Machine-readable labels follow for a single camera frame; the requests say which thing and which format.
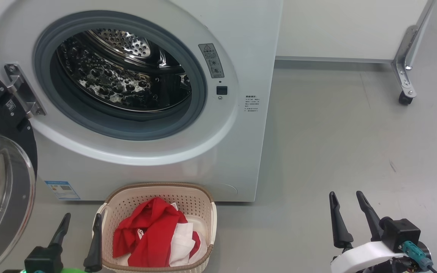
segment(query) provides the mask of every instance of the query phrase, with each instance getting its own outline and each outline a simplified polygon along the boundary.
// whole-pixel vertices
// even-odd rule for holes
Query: white board
[[[428,0],[284,0],[276,59],[392,60]]]

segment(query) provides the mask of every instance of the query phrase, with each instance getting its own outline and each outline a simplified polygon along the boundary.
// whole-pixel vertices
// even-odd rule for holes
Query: gray floor
[[[397,104],[389,66],[277,62],[259,187],[253,204],[220,204],[207,273],[329,272],[333,247],[328,192],[340,200],[354,246],[369,241],[355,191],[380,217],[421,229],[437,268],[437,5],[411,73],[418,92]],[[66,267],[82,267],[99,204],[64,203],[38,183],[28,228],[0,266],[22,268],[65,212]]]

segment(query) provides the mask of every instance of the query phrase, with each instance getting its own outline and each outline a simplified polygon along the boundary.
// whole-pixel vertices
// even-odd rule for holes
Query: white washing machine
[[[0,80],[35,130],[49,190],[103,200],[130,183],[191,182],[254,201],[281,8],[0,0]]]

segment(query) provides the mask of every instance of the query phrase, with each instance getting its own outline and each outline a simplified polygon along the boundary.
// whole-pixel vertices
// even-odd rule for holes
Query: basket rim
[[[105,203],[109,203],[113,197],[115,197],[118,193],[128,190],[130,188],[147,188],[147,187],[181,187],[181,188],[195,188],[197,190],[201,190],[205,195],[210,199],[210,202],[214,202],[212,194],[201,185],[190,184],[190,183],[181,183],[181,182],[147,182],[147,183],[135,183],[130,185],[125,185],[123,187],[118,188],[113,191],[106,199]]]
[[[183,270],[190,270],[193,268],[196,268],[203,264],[209,257],[210,254],[212,254],[212,250],[214,248],[213,244],[208,245],[207,253],[198,260],[195,263],[189,264],[189,265],[182,265],[182,266],[170,266],[170,267],[133,267],[133,266],[123,266],[123,265],[117,265],[113,263],[109,263],[104,258],[102,258],[102,265],[113,269],[113,270],[123,270],[123,271],[135,271],[135,272],[173,272],[173,271],[183,271]]]

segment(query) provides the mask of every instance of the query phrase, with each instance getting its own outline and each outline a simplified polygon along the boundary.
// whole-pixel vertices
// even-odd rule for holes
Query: caster wheel
[[[407,97],[404,94],[404,91],[401,92],[401,94],[399,95],[399,103],[402,105],[409,105],[412,102],[412,98]]]

